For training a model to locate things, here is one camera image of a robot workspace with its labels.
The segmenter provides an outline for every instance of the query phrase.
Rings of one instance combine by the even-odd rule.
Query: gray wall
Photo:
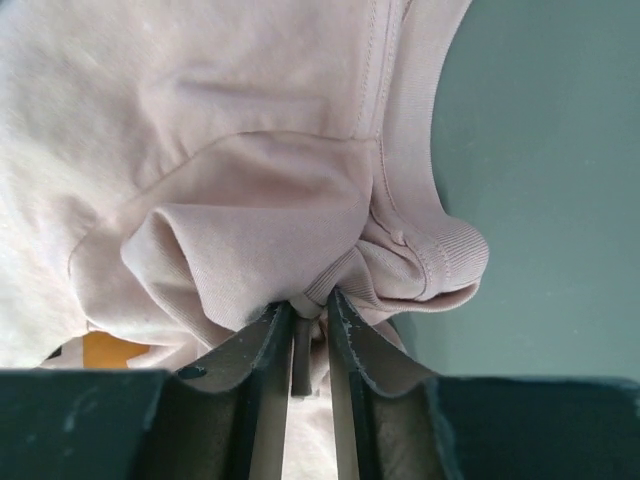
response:
[[[487,238],[478,295],[397,324],[451,374],[640,379],[640,2],[476,0],[449,52],[433,163]]]

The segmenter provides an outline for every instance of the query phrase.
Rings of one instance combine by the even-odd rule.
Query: seam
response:
[[[380,99],[377,102],[378,104],[378,108],[382,108],[382,118],[380,120],[380,125],[378,126],[377,130],[376,130],[376,137],[380,136],[380,132],[382,132],[382,127],[384,125],[384,111],[386,110],[386,101],[387,101],[387,95],[389,93],[389,87],[391,85],[391,77],[393,76],[393,70],[395,68],[395,58],[396,58],[396,53],[398,50],[398,44],[397,44],[397,39],[398,39],[398,27],[400,22],[393,22],[392,24],[392,31],[391,31],[391,48],[388,48],[389,53],[387,54],[387,65],[386,65],[386,72],[385,72],[385,78],[384,78],[384,82],[382,85],[382,91],[380,92]]]
[[[364,111],[364,104],[367,99],[367,90],[369,89],[369,73],[371,71],[371,54],[373,52],[373,37],[375,33],[376,12],[378,10],[377,0],[373,0],[371,4],[371,11],[369,13],[369,41],[367,44],[367,56],[365,60],[364,72],[362,74],[362,82],[360,83],[360,106],[358,107],[358,116],[356,118],[356,125],[353,128],[351,137],[355,137],[362,123],[362,114]]]
[[[408,221],[398,211],[396,203],[393,201],[393,196],[391,195],[391,190],[389,189],[389,181],[388,181],[388,178],[387,178],[387,171],[385,169],[385,164],[384,164],[384,145],[383,145],[382,137],[380,137],[379,141],[378,141],[378,151],[379,151],[379,154],[380,154],[380,169],[382,171],[382,180],[383,180],[383,185],[384,185],[384,192],[385,192],[385,196],[386,196],[387,200],[389,201],[389,205],[391,206],[392,212],[402,222],[406,223],[407,225],[412,227],[417,232],[423,234],[425,237],[427,237],[429,240],[431,240],[436,245],[436,248],[438,249],[438,252],[440,253],[442,258],[444,259],[446,283],[449,283],[450,280],[451,280],[451,269],[449,267],[449,256],[446,254],[446,252],[445,252],[444,248],[442,247],[442,245],[440,244],[440,242],[436,238],[434,238],[432,235],[429,235],[427,232],[422,231],[420,228],[416,227],[413,223]],[[421,295],[423,295],[427,291],[428,283],[431,283],[432,280],[433,280],[433,272],[431,270],[431,267],[428,265],[428,262],[424,261],[424,259],[416,251],[414,251],[413,253],[416,255],[416,257],[418,257],[419,263],[420,263],[420,265],[423,266],[423,272],[425,273],[424,285],[423,285],[423,290],[422,290],[422,293],[421,293]]]
[[[380,220],[380,218],[378,217],[378,215],[376,215],[375,211],[372,209],[369,210],[369,212],[371,213],[371,218],[373,219],[373,221],[380,227],[382,228],[385,232],[387,232],[387,234],[389,236],[391,236],[391,232],[389,231],[389,229],[383,224],[382,220]],[[416,295],[415,297],[413,297],[411,300],[416,300],[418,301],[418,299],[424,295],[424,293],[427,291],[427,287],[428,285],[431,283],[431,280],[433,279],[433,273],[431,271],[431,268],[429,267],[429,265],[427,264],[427,262],[424,262],[422,257],[418,254],[417,251],[414,250],[413,246],[409,245],[409,243],[406,243],[405,246],[407,247],[407,249],[409,250],[409,252],[411,252],[411,254],[415,257],[416,262],[418,263],[418,265],[420,266],[420,273],[422,275],[422,291]]]
[[[162,182],[164,182],[169,177],[173,176],[175,173],[179,172],[180,170],[185,168],[187,165],[189,165],[193,159],[195,159],[198,155],[200,155],[206,149],[211,148],[211,147],[215,146],[217,143],[222,142],[222,141],[224,141],[224,140],[226,140],[228,138],[234,137],[236,135],[242,135],[242,134],[245,134],[245,133],[265,133],[265,131],[230,133],[228,135],[223,135],[220,138],[216,138],[215,140],[213,140],[213,141],[205,144],[204,146],[198,148],[195,151],[195,153],[193,153],[187,160],[185,160],[180,165],[176,166],[173,170],[167,172],[165,175],[163,175],[157,181],[153,182],[148,187],[142,189],[140,192],[138,192],[137,195],[131,197],[126,202],[123,202],[123,203],[117,205],[114,209],[112,209],[109,212],[109,214],[103,215],[98,221],[96,221],[93,225],[91,225],[91,228],[89,228],[85,232],[85,234],[82,236],[82,238],[80,238],[80,240],[78,240],[78,243],[76,243],[76,246],[73,247],[73,250],[71,250],[71,253],[69,253],[69,258],[67,259],[67,279],[69,281],[71,281],[71,260],[75,256],[75,254],[78,251],[78,249],[84,244],[84,242],[86,241],[87,237],[89,235],[91,235],[104,222],[105,218],[108,218],[108,217],[112,216],[114,212],[119,211],[120,209],[122,209],[126,205],[129,205],[132,202],[135,202],[136,200],[138,200],[139,198],[145,196],[147,193],[149,193],[153,189],[157,188],[157,186],[160,185]]]
[[[404,10],[402,12],[402,21],[403,22],[407,18],[407,15],[409,15],[409,9],[411,8],[412,4],[413,4],[413,0],[409,0],[407,2],[407,4],[404,6]]]

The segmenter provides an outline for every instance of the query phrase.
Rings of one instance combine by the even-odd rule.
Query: stitching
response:
[[[376,12],[378,10],[378,2],[377,0],[373,0],[373,4],[371,6],[371,12],[369,13],[369,41],[367,47],[367,56],[365,60],[364,72],[362,74],[362,82],[360,84],[360,90],[362,92],[362,97],[360,99],[360,107],[358,108],[358,117],[356,118],[356,126],[353,129],[353,133],[351,137],[355,137],[360,129],[360,124],[362,123],[362,114],[364,111],[364,104],[367,98],[367,90],[369,88],[369,73],[371,70],[371,54],[373,52],[373,37],[375,33],[375,22],[376,22]]]
[[[391,232],[389,230],[389,228],[387,228],[382,220],[380,220],[380,218],[378,217],[378,215],[376,215],[375,211],[372,209],[369,210],[369,212],[371,213],[371,218],[373,219],[373,221],[380,227],[382,228],[385,232],[387,232],[387,234],[391,235]],[[420,267],[420,272],[422,274],[422,278],[423,278],[423,282],[422,282],[422,291],[416,295],[415,297],[413,297],[411,300],[416,300],[418,301],[418,299],[424,295],[424,293],[427,291],[427,286],[431,283],[431,280],[433,278],[433,274],[431,272],[431,267],[427,264],[427,262],[423,261],[423,258],[418,254],[418,252],[416,250],[414,250],[413,246],[410,245],[408,242],[405,242],[405,246],[407,247],[407,249],[409,250],[409,252],[411,252],[413,254],[413,256],[415,257],[415,260],[418,264],[418,266]]]
[[[376,130],[376,137],[380,136],[380,132],[382,131],[382,126],[384,124],[384,111],[386,110],[386,101],[387,95],[389,93],[389,87],[391,86],[391,77],[393,76],[393,70],[395,67],[395,58],[396,58],[396,50],[397,50],[397,38],[398,38],[398,23],[393,22],[392,31],[391,31],[391,48],[388,48],[389,53],[387,54],[387,71],[385,73],[384,83],[382,87],[382,91],[380,92],[380,101],[379,106],[383,109],[382,118],[380,120],[380,125]]]
[[[251,134],[253,134],[253,133],[265,133],[265,131],[230,133],[229,135],[223,135],[220,138],[216,138],[215,140],[213,140],[213,141],[205,144],[204,146],[200,147],[199,149],[197,149],[195,151],[195,153],[193,153],[185,162],[183,162],[180,165],[176,166],[173,170],[167,172],[165,175],[163,175],[161,178],[159,178],[156,182],[153,182],[147,188],[144,188],[143,190],[138,192],[137,195],[135,195],[134,197],[130,198],[129,200],[117,205],[114,209],[112,209],[109,212],[108,215],[103,215],[98,221],[96,221],[93,225],[91,225],[91,228],[89,228],[89,230],[87,230],[85,232],[85,234],[82,236],[82,238],[80,240],[78,240],[78,243],[76,244],[76,246],[73,247],[73,250],[71,250],[71,253],[69,253],[69,258],[67,259],[67,278],[68,278],[68,280],[71,281],[71,260],[75,256],[77,250],[84,244],[84,242],[86,241],[87,237],[89,237],[89,235],[91,235],[96,229],[98,229],[104,223],[106,218],[111,217],[112,215],[114,215],[115,212],[120,211],[122,208],[126,207],[127,205],[131,204],[132,202],[135,202],[139,198],[145,196],[147,193],[149,193],[150,191],[152,191],[155,188],[157,188],[158,185],[163,183],[169,177],[173,176],[176,172],[179,172],[180,170],[185,168],[187,165],[189,165],[194,158],[196,158],[198,155],[200,155],[206,149],[211,148],[211,147],[215,146],[217,143],[222,142],[222,141],[224,141],[224,140],[226,140],[228,138],[234,137],[236,135],[243,135],[243,134],[246,134],[246,133],[251,133]]]
[[[406,223],[407,225],[413,227],[415,230],[417,230],[418,232],[422,233],[427,238],[432,240],[436,245],[438,245],[438,250],[440,250],[441,249],[440,248],[440,243],[438,241],[436,241],[431,235],[427,234],[426,232],[422,232],[419,228],[417,228],[411,222],[408,222],[400,214],[400,212],[398,212],[398,208],[396,207],[396,204],[393,201],[393,197],[391,196],[391,191],[389,190],[389,182],[388,182],[388,179],[387,179],[387,172],[386,172],[385,167],[384,167],[384,147],[383,147],[383,144],[382,144],[382,138],[380,138],[379,141],[378,141],[378,150],[379,150],[379,153],[380,153],[380,168],[382,170],[382,180],[383,180],[383,184],[384,184],[384,192],[386,194],[387,200],[389,200],[389,204],[391,205],[393,213],[395,213],[396,216],[400,220],[402,220],[404,223]],[[431,270],[431,267],[428,264],[428,262],[425,262],[424,259],[413,249],[413,247],[409,245],[408,242],[407,242],[407,247],[416,256],[416,258],[418,260],[418,263],[420,264],[420,269],[422,270],[422,275],[423,275],[423,278],[424,278],[424,283],[423,283],[423,286],[422,286],[422,292],[420,292],[420,295],[418,295],[417,297],[414,298],[414,300],[416,300],[419,297],[421,297],[422,295],[424,295],[424,293],[427,291],[428,285],[432,283],[432,281],[433,281],[433,271]],[[449,266],[448,266],[449,262],[448,262],[448,258],[445,255],[443,255],[443,257],[446,260],[445,261],[445,268],[446,268],[446,271],[447,271],[447,280],[448,280],[449,279]]]
[[[409,9],[411,8],[412,4],[413,4],[413,0],[409,0],[407,2],[407,4],[404,6],[404,11],[402,12],[402,21],[403,22],[407,18],[407,15],[409,15]]]

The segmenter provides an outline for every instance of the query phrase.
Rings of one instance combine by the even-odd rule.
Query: light pink fabric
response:
[[[371,324],[471,298],[487,247],[429,152],[468,3],[2,2],[0,367],[103,330],[178,368],[335,285]],[[335,478],[317,353],[285,478]]]

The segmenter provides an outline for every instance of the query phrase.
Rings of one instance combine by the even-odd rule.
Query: gray background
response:
[[[639,19],[637,0],[472,4],[433,163],[491,259],[465,306],[397,321],[429,367],[640,379]]]

